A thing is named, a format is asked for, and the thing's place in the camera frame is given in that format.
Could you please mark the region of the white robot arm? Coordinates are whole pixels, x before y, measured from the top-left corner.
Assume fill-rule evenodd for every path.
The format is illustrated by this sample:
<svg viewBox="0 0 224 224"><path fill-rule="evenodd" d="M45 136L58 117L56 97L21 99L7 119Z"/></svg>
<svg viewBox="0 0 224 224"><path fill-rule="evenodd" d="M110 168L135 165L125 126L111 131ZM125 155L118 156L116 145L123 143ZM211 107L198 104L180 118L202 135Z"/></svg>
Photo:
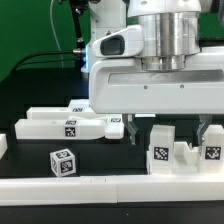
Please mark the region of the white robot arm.
<svg viewBox="0 0 224 224"><path fill-rule="evenodd" d="M138 23L92 44L89 76L97 113L196 114L197 134L224 114L224 46L201 47L199 0L130 0Z"/></svg>

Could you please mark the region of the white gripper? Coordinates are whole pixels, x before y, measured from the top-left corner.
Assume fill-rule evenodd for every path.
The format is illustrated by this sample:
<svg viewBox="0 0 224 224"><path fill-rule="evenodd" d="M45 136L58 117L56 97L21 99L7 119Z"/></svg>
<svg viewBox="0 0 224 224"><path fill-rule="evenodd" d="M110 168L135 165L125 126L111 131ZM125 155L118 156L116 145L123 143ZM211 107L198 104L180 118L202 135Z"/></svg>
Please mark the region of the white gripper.
<svg viewBox="0 0 224 224"><path fill-rule="evenodd" d="M212 122L224 113L224 46L205 47L184 58L182 68L148 69L140 54L146 47L143 29L133 25L96 40L98 61L89 76L89 103L97 113L123 114L136 144L133 114L202 114L198 145Z"/></svg>

